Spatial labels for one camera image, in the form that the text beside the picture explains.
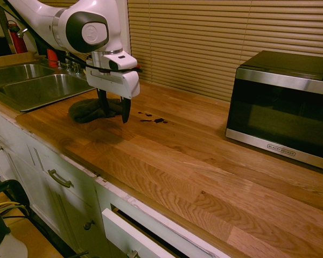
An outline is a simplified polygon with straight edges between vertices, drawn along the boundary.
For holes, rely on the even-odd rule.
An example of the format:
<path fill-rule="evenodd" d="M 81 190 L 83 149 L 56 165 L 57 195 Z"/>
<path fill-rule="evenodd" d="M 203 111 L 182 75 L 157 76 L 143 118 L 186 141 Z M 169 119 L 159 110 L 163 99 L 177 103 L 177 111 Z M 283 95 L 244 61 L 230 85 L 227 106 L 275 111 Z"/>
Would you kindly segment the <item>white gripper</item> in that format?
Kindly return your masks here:
<path fill-rule="evenodd" d="M 100 106 L 106 115 L 110 115 L 107 92 L 121 96 L 122 122 L 129 120 L 131 99 L 140 93 L 139 76 L 136 71 L 101 73 L 97 69 L 86 68 L 86 78 L 90 86 L 97 88 Z"/>

